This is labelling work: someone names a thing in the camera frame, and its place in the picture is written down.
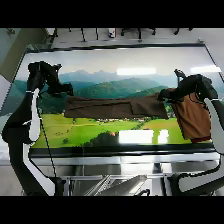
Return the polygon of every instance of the mountain landscape picture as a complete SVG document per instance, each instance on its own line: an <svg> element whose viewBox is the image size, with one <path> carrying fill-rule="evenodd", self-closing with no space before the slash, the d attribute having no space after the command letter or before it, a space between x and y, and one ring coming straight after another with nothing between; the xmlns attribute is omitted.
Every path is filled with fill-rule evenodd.
<svg viewBox="0 0 224 224"><path fill-rule="evenodd" d="M59 71L60 82L71 83L74 90L74 96L104 99L139 98L158 93L162 89L177 87L177 78L174 72L170 72L174 71L174 69L169 68L170 63L168 62L166 62L166 66L169 68L167 69L168 74L164 74L163 72L162 74L149 75L118 75L117 68L121 67L121 63L124 63L125 61L126 67L133 67L137 66L137 62L134 61L134 59L130 59L129 62L127 58L124 58L128 55L127 51L133 51L133 49L123 50L123 52L117 56L118 58L116 58L116 60L113 50L106 50L106 53L103 52L103 50L86 52L84 56L80 56L83 62L80 61L80 58L77 59L74 56L72 58L71 55L66 56L67 61L65 61L64 64L61 62L62 68L65 68L64 70L62 69ZM63 52L63 57L59 57L55 53L57 55L56 57L54 56L54 52L50 52L47 55L46 53L38 53L24 58L2 108L0 122L1 120L4 120L5 122L23 100L26 92L26 80L29 75L27 66L32 62L30 61L30 58L32 57L33 61L44 60L53 65L60 63L60 61L57 61L55 58L64 58L64 55L66 55L65 53ZM151 53L145 53L143 56L145 58L150 54ZM217 80L215 79L214 81L217 82L218 92L220 96L222 96L224 89L220 85L220 80ZM145 117L141 119L73 119L64 117L66 97L67 96L64 93L57 98L48 95L48 93L44 93L38 101L38 109L43 119L43 125L50 148L119 145L119 131L121 130L153 130L152 142L150 144L154 145L191 143L190 140L185 140L182 137L175 114L171 105L168 103L165 103L164 105L169 117L168 120L159 119L158 117ZM167 130L168 133L164 143L159 141L162 130ZM33 147L47 147L42 130L39 139Z"/></svg>

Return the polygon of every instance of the brown fabric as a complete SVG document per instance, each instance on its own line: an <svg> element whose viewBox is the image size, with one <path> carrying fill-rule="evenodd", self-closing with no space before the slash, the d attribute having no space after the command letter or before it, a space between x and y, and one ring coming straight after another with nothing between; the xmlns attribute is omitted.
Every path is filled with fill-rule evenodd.
<svg viewBox="0 0 224 224"><path fill-rule="evenodd" d="M195 93L190 94L190 97L192 101L199 102ZM184 139L208 137L211 128L209 112L203 108L203 104L191 100L189 96L185 96L184 102L171 104L182 135Z"/></svg>
<svg viewBox="0 0 224 224"><path fill-rule="evenodd" d="M90 99L69 96L66 100L67 118L140 118L158 116L168 119L163 102L158 94L142 98Z"/></svg>

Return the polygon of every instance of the green grass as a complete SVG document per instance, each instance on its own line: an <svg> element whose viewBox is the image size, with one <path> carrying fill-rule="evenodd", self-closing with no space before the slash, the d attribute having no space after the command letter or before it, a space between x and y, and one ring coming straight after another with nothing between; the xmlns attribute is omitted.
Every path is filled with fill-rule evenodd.
<svg viewBox="0 0 224 224"><path fill-rule="evenodd" d="M51 148L80 146L89 142L98 134L106 131L117 132L130 130L138 125L135 121L95 122L93 119L77 118L73 123L72 118L65 118L61 114L42 115L44 129ZM45 148L46 141L41 130L40 137L33 148Z"/></svg>
<svg viewBox="0 0 224 224"><path fill-rule="evenodd" d="M157 119L145 123L141 129L150 129L154 130L152 144L158 144L159 132L162 129L168 130L169 137L167 138L166 144L186 144L191 143L190 140L185 140L182 136L181 130L177 123L176 118L170 118L169 120Z"/></svg>

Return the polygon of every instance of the brown cloth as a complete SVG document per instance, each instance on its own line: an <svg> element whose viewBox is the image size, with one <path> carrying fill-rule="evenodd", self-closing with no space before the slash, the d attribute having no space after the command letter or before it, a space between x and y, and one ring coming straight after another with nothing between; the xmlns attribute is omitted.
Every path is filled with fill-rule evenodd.
<svg viewBox="0 0 224 224"><path fill-rule="evenodd" d="M209 112L195 97L195 93L184 97L184 102L172 103L184 139L200 139L210 136L211 121Z"/></svg>
<svg viewBox="0 0 224 224"><path fill-rule="evenodd" d="M158 94L142 98L90 99L69 96L64 116L67 118L140 118L158 116L168 119Z"/></svg>

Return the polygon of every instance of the robotic arm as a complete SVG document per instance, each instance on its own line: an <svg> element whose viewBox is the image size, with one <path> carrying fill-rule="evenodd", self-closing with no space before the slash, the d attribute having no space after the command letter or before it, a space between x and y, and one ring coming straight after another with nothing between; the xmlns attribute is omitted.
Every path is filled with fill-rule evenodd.
<svg viewBox="0 0 224 224"><path fill-rule="evenodd" d="M62 195L60 178L46 177L29 159L29 149L40 135L40 117L37 99L45 83L52 96L60 92L73 95L71 84L62 85L58 79L61 65L51 66L46 62L35 62L28 66L30 72L27 91L18 109L10 116L2 131L2 138L9 146L11 165L26 195Z"/></svg>
<svg viewBox="0 0 224 224"><path fill-rule="evenodd" d="M173 195L202 195L224 186L224 106L218 99L218 94L212 86L212 81L200 74L191 75L179 82L178 88L170 92L164 89L159 99L167 98L182 101L184 96L195 92L200 101L207 106L211 118L211 137L215 150L220 154L220 163L213 170L195 175L182 173L174 174L169 179Z"/></svg>

